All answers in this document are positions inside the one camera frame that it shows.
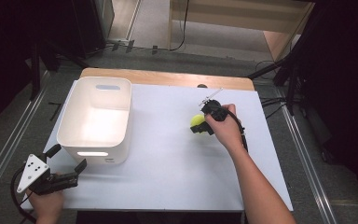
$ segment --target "white table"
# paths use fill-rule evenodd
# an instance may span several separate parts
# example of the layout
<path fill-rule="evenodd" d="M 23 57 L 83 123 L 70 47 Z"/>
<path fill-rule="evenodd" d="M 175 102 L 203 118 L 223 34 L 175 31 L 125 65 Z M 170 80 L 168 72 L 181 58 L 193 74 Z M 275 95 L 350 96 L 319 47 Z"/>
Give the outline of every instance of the white table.
<path fill-rule="evenodd" d="M 215 136 L 190 131 L 199 103 L 215 90 L 132 85 L 130 154 L 119 165 L 88 165 L 78 187 L 66 189 L 66 209 L 121 211 L 242 211 L 231 158 Z M 214 99 L 237 106 L 249 153 L 290 210 L 275 148 L 256 91 L 223 90 Z M 60 117 L 45 151 L 57 144 Z M 65 150 L 48 161 L 51 172 L 72 172 Z"/>

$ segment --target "white plastic bin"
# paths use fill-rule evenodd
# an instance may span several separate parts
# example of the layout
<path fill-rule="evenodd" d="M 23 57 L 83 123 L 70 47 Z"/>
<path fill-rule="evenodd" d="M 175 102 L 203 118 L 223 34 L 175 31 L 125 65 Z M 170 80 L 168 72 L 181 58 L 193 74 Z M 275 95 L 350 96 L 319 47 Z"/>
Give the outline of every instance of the white plastic bin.
<path fill-rule="evenodd" d="M 77 161 L 127 159 L 131 138 L 131 83 L 118 77 L 82 77 L 63 111 L 58 143 Z"/>

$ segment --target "tennis ball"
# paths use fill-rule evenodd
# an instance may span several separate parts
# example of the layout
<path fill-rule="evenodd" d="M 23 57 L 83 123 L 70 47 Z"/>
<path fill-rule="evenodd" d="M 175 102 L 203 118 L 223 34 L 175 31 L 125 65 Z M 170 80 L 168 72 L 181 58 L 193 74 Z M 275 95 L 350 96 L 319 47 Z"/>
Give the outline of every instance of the tennis ball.
<path fill-rule="evenodd" d="M 202 124 L 205 121 L 205 117 L 203 115 L 196 115 L 190 121 L 190 127 Z"/>

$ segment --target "person's hand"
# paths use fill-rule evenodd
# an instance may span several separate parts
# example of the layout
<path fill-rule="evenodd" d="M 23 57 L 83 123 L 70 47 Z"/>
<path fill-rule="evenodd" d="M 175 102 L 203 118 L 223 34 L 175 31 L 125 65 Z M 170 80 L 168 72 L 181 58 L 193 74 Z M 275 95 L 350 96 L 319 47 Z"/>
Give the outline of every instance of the person's hand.
<path fill-rule="evenodd" d="M 63 200 L 62 190 L 46 195 L 33 193 L 29 201 L 37 213 L 36 223 L 57 223 L 63 208 Z"/>
<path fill-rule="evenodd" d="M 222 107 L 237 116 L 235 105 L 222 105 Z M 211 126 L 217 139 L 227 150 L 242 146 L 240 128 L 230 115 L 227 115 L 223 121 L 216 121 L 210 114 L 207 114 L 205 115 L 205 121 Z"/>

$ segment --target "wire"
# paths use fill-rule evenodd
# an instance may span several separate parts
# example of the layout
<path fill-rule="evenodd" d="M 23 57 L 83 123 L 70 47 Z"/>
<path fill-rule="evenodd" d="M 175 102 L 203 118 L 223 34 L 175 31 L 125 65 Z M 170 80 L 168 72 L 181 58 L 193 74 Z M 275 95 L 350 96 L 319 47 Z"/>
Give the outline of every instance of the wire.
<path fill-rule="evenodd" d="M 183 39 L 182 39 L 182 43 L 179 45 L 179 47 L 177 47 L 176 49 L 170 49 L 170 51 L 175 51 L 175 50 L 181 48 L 182 45 L 185 43 L 185 39 L 186 39 L 186 22 L 187 22 L 187 13 L 188 13 L 189 2 L 190 2 L 190 0 L 187 0 L 185 21 L 184 21 L 184 24 L 183 24 Z"/>
<path fill-rule="evenodd" d="M 265 101 L 261 102 L 261 105 L 263 107 L 269 106 L 269 105 L 274 105 L 276 103 L 280 103 L 280 102 L 286 102 L 287 103 L 287 99 L 284 97 L 276 97 L 276 98 L 261 98 L 260 99 L 265 99 Z M 293 103 L 299 104 L 301 103 L 301 99 L 293 99 Z"/>
<path fill-rule="evenodd" d="M 26 220 L 28 220 L 28 219 L 27 219 L 26 217 L 24 217 L 24 218 L 22 219 L 22 221 L 20 221 L 19 224 L 24 223 Z"/>
<path fill-rule="evenodd" d="M 238 124 L 238 127 L 240 128 L 243 147 L 246 149 L 246 151 L 248 151 L 248 144 L 246 142 L 245 133 L 244 133 L 245 128 L 242 126 L 242 124 L 241 124 L 240 120 L 237 118 L 237 116 L 222 106 L 210 105 L 210 108 L 223 109 L 235 120 L 235 122 Z"/>
<path fill-rule="evenodd" d="M 258 97 L 260 100 L 270 100 L 270 99 L 277 99 L 282 97 Z"/>
<path fill-rule="evenodd" d="M 261 63 L 273 63 L 273 64 L 275 64 L 275 62 L 274 62 L 274 61 L 271 61 L 271 60 L 261 61 L 261 62 L 259 62 L 259 63 L 257 63 L 257 64 L 255 65 L 255 72 L 257 72 L 257 66 L 260 65 Z M 263 78 L 263 79 L 270 80 L 270 78 L 266 78 L 266 77 L 263 77 L 263 76 L 260 76 L 260 77 Z"/>
<path fill-rule="evenodd" d="M 189 5 L 189 2 L 190 0 L 187 0 L 187 5 L 186 5 L 186 14 L 185 14 L 185 20 L 184 20 L 184 24 L 183 24 L 183 31 L 182 31 L 182 23 L 180 22 L 179 23 L 179 26 L 180 26 L 180 29 L 181 29 L 181 33 L 183 34 L 183 38 L 182 38 L 182 42 L 181 44 L 176 48 L 176 49 L 151 49 L 151 48 L 142 48 L 142 47 L 131 47 L 132 49 L 144 49 L 144 50 L 161 50 L 161 51 L 176 51 L 178 50 L 179 48 L 181 48 L 184 43 L 185 43 L 185 39 L 186 39 L 186 22 L 187 22 L 187 14 L 188 14 L 188 5 Z M 107 50 L 107 49 L 111 49 L 114 45 L 112 46 L 107 46 L 105 47 L 104 49 L 97 49 L 93 52 L 90 52 L 88 53 L 88 55 L 91 55 L 92 56 L 97 53 L 97 52 L 100 52 L 100 51 L 104 51 L 104 50 Z M 127 48 L 128 46 L 124 45 L 124 44 L 118 44 L 119 47 L 123 47 L 123 48 Z"/>
<path fill-rule="evenodd" d="M 22 200 L 22 202 L 20 203 L 20 205 L 22 205 L 23 203 L 25 203 L 25 202 L 31 197 L 31 195 L 32 195 L 33 193 L 34 193 L 34 192 L 31 191 L 31 193 L 28 194 L 27 197 L 26 197 L 24 200 Z"/>
<path fill-rule="evenodd" d="M 19 170 L 16 171 L 16 173 L 11 178 L 10 196 L 11 196 L 11 199 L 12 199 L 14 205 L 16 205 L 16 208 L 19 210 L 20 214 L 22 214 L 24 217 L 26 217 L 31 222 L 36 223 L 36 218 L 34 218 L 29 213 L 25 212 L 24 209 L 21 208 L 21 204 L 17 201 L 16 193 L 14 192 L 14 183 L 16 182 L 17 176 L 19 176 L 19 174 L 21 174 L 24 171 L 24 168 L 25 168 L 25 163 L 20 167 Z"/>
<path fill-rule="evenodd" d="M 179 5 L 179 11 L 182 12 L 182 4 Z M 184 29 L 182 29 L 182 21 L 181 20 L 179 20 L 179 28 L 180 28 L 180 33 L 182 35 L 185 35 Z"/>
<path fill-rule="evenodd" d="M 278 112 L 284 105 L 280 105 L 276 110 L 274 110 L 272 113 L 270 113 L 269 115 L 266 116 L 266 119 L 269 119 L 272 115 L 274 115 L 276 112 Z"/>

